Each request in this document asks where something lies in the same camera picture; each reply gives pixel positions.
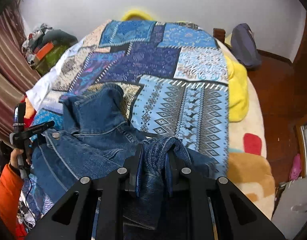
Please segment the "orange jacket sleeve forearm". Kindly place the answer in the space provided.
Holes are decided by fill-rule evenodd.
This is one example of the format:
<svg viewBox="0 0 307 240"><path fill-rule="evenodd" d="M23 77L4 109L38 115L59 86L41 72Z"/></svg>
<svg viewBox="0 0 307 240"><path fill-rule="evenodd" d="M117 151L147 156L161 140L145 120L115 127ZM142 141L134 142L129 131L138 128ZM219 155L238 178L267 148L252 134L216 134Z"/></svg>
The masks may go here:
<svg viewBox="0 0 307 240"><path fill-rule="evenodd" d="M17 219L19 198L23 186L18 169L11 164L5 165L0 177L0 218L14 239L24 239Z"/></svg>

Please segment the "person's left hand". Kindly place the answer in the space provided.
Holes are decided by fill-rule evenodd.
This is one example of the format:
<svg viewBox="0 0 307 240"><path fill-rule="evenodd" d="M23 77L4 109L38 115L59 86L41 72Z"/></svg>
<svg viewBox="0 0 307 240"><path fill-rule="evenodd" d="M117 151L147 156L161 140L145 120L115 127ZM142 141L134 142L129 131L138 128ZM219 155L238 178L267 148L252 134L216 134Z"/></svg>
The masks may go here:
<svg viewBox="0 0 307 240"><path fill-rule="evenodd" d="M26 162L28 163L28 165L32 164L32 148L28 148L26 151ZM14 148L13 151L11 152L11 157L10 157L10 162L9 164L16 168L19 169L18 167L18 156L22 156L22 154L24 153L24 150L18 149L18 148Z"/></svg>

